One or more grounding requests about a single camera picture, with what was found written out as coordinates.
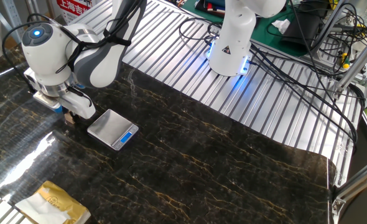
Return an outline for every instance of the white robotic arm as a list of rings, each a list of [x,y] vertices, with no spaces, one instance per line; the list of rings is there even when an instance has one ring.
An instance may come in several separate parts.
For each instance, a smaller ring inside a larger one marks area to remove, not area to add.
[[[29,27],[22,49],[33,71],[25,75],[38,91],[34,98],[53,110],[64,107],[85,119],[92,117],[93,103],[75,86],[102,88],[113,82],[146,4],[146,0],[113,0],[109,38],[102,40],[84,24]]]
[[[286,0],[225,0],[225,18],[220,36],[210,49],[211,69],[224,76],[244,75],[256,14],[272,17]]]

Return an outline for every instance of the black marble surface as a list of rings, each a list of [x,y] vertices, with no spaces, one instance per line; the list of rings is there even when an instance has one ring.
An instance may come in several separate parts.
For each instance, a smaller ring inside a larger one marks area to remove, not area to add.
[[[16,50],[16,61],[23,64]],[[8,70],[0,58],[0,73]],[[109,87],[85,90],[98,110],[66,125],[14,73],[0,76],[0,197],[46,180],[90,223],[328,223],[334,165],[274,142],[124,65]],[[86,133],[112,109],[139,126],[120,152]]]

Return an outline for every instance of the metal frame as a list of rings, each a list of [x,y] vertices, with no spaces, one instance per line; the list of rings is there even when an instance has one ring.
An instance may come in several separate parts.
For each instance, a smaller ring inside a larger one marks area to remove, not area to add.
[[[2,3],[4,4],[5,10],[7,11],[12,27],[17,27],[17,26],[22,25],[21,17],[19,16],[19,13],[17,12],[14,0],[2,0]],[[16,31],[19,34],[19,41],[16,42],[18,44],[21,41],[21,37],[23,36],[24,29],[20,28],[20,29],[17,29]]]
[[[344,204],[354,198],[360,192],[367,188],[367,166],[355,174],[349,181],[339,187],[336,191],[336,197],[333,201],[332,212],[335,220],[338,220]]]
[[[330,34],[330,31],[333,29],[334,24],[338,22],[338,16],[341,15],[343,10],[345,9],[342,7],[344,3],[348,3],[350,0],[341,0],[338,2],[336,9],[333,11],[333,14],[328,18],[328,21],[324,25],[322,31],[320,32],[323,35],[319,35],[315,41],[315,43],[318,43],[317,45],[313,46],[313,51],[311,52],[312,56],[318,58],[318,52],[320,49],[320,46],[322,46],[323,42],[326,40],[327,35]]]
[[[366,63],[367,46],[362,51],[362,53],[360,53],[356,61],[351,65],[345,76],[337,83],[337,91],[342,93],[342,91],[345,90],[350,83],[352,83],[352,81],[356,78],[356,76],[359,74],[360,70],[366,65]]]
[[[5,19],[5,17],[1,14],[0,12],[0,22],[3,24],[3,26],[5,27],[5,29],[7,29],[8,31],[12,30],[12,27],[11,25],[9,25],[8,21]],[[18,33],[18,31],[15,31],[13,32],[12,34],[12,37],[14,38],[14,40],[17,42],[17,43],[20,43],[21,42],[21,37]]]

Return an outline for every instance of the black cable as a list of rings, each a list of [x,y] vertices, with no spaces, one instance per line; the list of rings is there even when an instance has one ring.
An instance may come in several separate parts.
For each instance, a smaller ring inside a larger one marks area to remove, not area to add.
[[[2,54],[4,55],[6,61],[12,66],[12,68],[23,78],[23,80],[26,82],[27,86],[29,87],[29,91],[31,93],[35,93],[35,90],[33,89],[32,85],[29,83],[28,79],[26,79],[26,77],[24,76],[24,74],[14,65],[14,62],[8,57],[6,48],[5,48],[5,43],[7,38],[17,29],[20,29],[22,27],[25,26],[29,26],[29,25],[33,25],[33,24],[38,24],[38,23],[48,23],[48,21],[34,21],[34,22],[28,22],[22,25],[19,25],[17,27],[12,28],[6,35],[5,37],[2,39],[2,44],[1,44],[1,48],[2,48]]]
[[[179,35],[181,37],[185,37],[186,39],[190,39],[190,40],[208,40],[208,39],[214,39],[214,37],[204,37],[204,38],[193,38],[193,37],[188,37],[186,35],[184,35],[182,33],[182,26],[187,23],[187,22],[190,22],[190,21],[196,21],[196,20],[199,20],[199,21],[205,21],[205,22],[209,22],[210,25],[213,24],[211,21],[209,21],[208,19],[204,19],[204,18],[196,18],[196,17],[193,17],[193,18],[188,18],[188,19],[185,19],[184,21],[181,22],[181,24],[179,25]]]
[[[72,92],[72,93],[75,93],[76,95],[78,95],[80,97],[84,97],[84,98],[88,99],[90,101],[90,107],[92,106],[92,100],[88,96],[86,96],[83,92],[81,92],[79,90],[76,90],[72,86],[67,87],[67,90]]]
[[[31,19],[32,19],[32,17],[34,17],[34,16],[39,16],[39,17],[44,18],[46,21],[51,21],[51,18],[49,18],[49,17],[47,17],[47,16],[45,16],[45,15],[43,15],[43,14],[39,14],[39,13],[32,13],[32,14],[30,14],[30,15],[27,17],[27,22],[30,22],[30,20],[31,20]]]
[[[344,6],[344,5],[351,5],[351,6],[353,6],[353,9],[354,9],[354,12],[355,12],[355,15],[357,15],[357,13],[356,13],[356,8],[355,8],[355,6],[354,5],[352,5],[352,4],[350,4],[350,3],[344,3],[342,6]],[[318,74],[318,72],[317,72],[317,66],[316,66],[316,64],[315,64],[315,61],[314,61],[314,58],[312,57],[312,53],[311,53],[311,50],[310,50],[310,48],[309,48],[309,46],[307,45],[307,41],[306,41],[306,39],[305,39],[305,35],[304,35],[304,33],[303,33],[303,31],[302,31],[302,28],[301,28],[301,25],[300,25],[300,21],[299,21],[299,18],[298,18],[298,15],[297,15],[297,12],[296,12],[296,10],[295,10],[295,8],[293,7],[293,12],[294,12],[294,16],[295,16],[295,19],[296,19],[296,21],[297,21],[297,23],[298,23],[298,25],[299,25],[299,30],[300,30],[300,33],[301,33],[301,36],[302,36],[302,38],[303,38],[303,41],[304,41],[304,44],[305,44],[305,48],[307,49],[307,52],[308,52],[308,54],[309,54],[309,57],[310,57],[310,60],[311,60],[311,62],[312,62],[312,65],[314,66],[314,68],[315,68],[315,74],[316,74],[316,77],[317,77],[317,79],[318,79],[318,81],[319,81],[319,83],[320,83],[320,85],[322,86],[322,88],[325,90],[325,93],[326,93],[326,95],[329,97],[329,99],[332,101],[332,103],[333,103],[333,107],[332,108],[336,108],[337,110],[335,110],[345,121],[346,121],[346,123],[347,123],[347,125],[350,127],[350,129],[351,129],[351,133],[352,133],[352,136],[350,136],[350,138],[352,139],[352,141],[356,144],[356,142],[357,142],[357,140],[358,140],[358,136],[357,136],[357,132],[356,132],[356,128],[354,127],[354,125],[353,125],[353,123],[342,113],[342,111],[341,111],[341,109],[337,106],[337,104],[335,103],[335,100],[332,98],[332,96],[329,94],[329,92],[327,91],[327,89],[326,89],[326,87],[325,87],[325,85],[323,84],[323,82],[322,82],[322,80],[320,79],[320,77],[319,77],[319,74]]]
[[[266,62],[268,62],[270,65],[272,65],[273,67],[275,67],[275,69],[277,68],[265,55],[262,54],[262,52],[255,46],[251,46],[252,49],[254,49],[259,55],[261,55],[261,57],[263,58],[263,60],[250,49],[250,52],[254,54],[254,56],[260,61],[260,63],[262,63],[265,67],[269,68],[266,63],[264,62],[264,60]],[[316,94],[315,92],[309,90],[305,85],[299,83],[297,80],[295,80],[294,78],[288,76],[288,74],[285,74],[282,70],[280,70],[279,68],[277,68],[278,72],[275,72],[273,69],[269,69],[273,74],[275,74],[275,76],[280,79],[282,82],[287,82],[286,79],[289,79],[291,82],[295,83],[296,85],[302,87],[304,90],[307,90],[309,93],[313,94],[314,97],[318,98],[319,100],[322,101],[322,103],[325,103],[328,107],[330,107],[333,111],[336,111],[334,109],[334,107],[332,107],[332,105],[330,105],[329,103],[327,103],[322,97],[320,97],[318,94]],[[324,116],[326,119],[329,120],[329,122],[333,123],[338,129],[342,130],[346,135],[348,135],[348,137],[350,139],[352,139],[352,141],[354,141],[353,139],[353,135],[349,134],[344,128],[342,128],[339,124],[337,124],[334,120],[332,120],[331,118],[329,118],[329,116],[325,115],[325,113],[323,113],[323,111],[321,111],[320,109],[318,109],[315,105],[312,104],[312,102],[310,102],[309,100],[305,99],[301,93],[299,93],[297,90],[294,89],[294,87],[292,87],[291,85],[287,85],[294,93],[296,93],[299,98],[301,100],[303,100],[304,102],[306,102],[310,107],[312,107],[313,109],[315,109],[316,111],[318,111],[322,116]]]
[[[104,34],[108,35],[97,43],[80,41],[69,30],[67,30],[64,27],[61,27],[60,29],[62,30],[62,32],[65,33],[73,41],[75,41],[78,45],[76,46],[70,58],[68,59],[68,62],[62,67],[60,67],[57,70],[57,73],[61,72],[66,66],[71,65],[78,58],[78,56],[81,54],[82,51],[88,49],[97,49],[99,47],[106,45],[108,42],[113,42],[113,40],[115,40],[116,34],[135,16],[136,12],[141,8],[141,4],[143,4],[144,1],[145,0],[135,0],[135,2],[131,5],[131,7],[126,11],[124,15],[122,15],[120,18],[108,21],[108,23],[111,21],[118,21],[118,22],[111,30],[107,30],[106,26]]]

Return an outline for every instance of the metal pole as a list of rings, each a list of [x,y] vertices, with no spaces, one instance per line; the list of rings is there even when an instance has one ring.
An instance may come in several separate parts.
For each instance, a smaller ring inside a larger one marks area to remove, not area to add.
[[[51,17],[51,19],[54,19],[55,18],[55,10],[53,9],[52,0],[45,0],[45,2],[47,2],[49,16]]]
[[[337,91],[339,92],[344,91],[348,87],[348,85],[354,80],[354,78],[358,75],[360,70],[366,65],[366,63],[367,63],[367,46],[362,51],[362,53],[360,53],[356,61],[351,65],[350,69],[348,69],[344,77],[336,84]]]

